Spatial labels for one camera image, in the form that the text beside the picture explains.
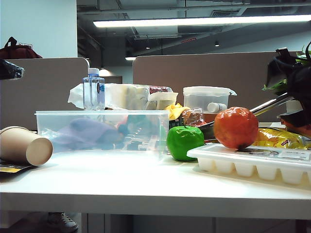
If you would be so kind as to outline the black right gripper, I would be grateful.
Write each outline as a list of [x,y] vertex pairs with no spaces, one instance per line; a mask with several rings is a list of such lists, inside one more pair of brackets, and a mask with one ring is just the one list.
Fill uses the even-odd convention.
[[287,124],[302,127],[311,123],[311,67],[294,71],[287,78],[288,94],[298,100],[302,111],[285,113],[279,118]]

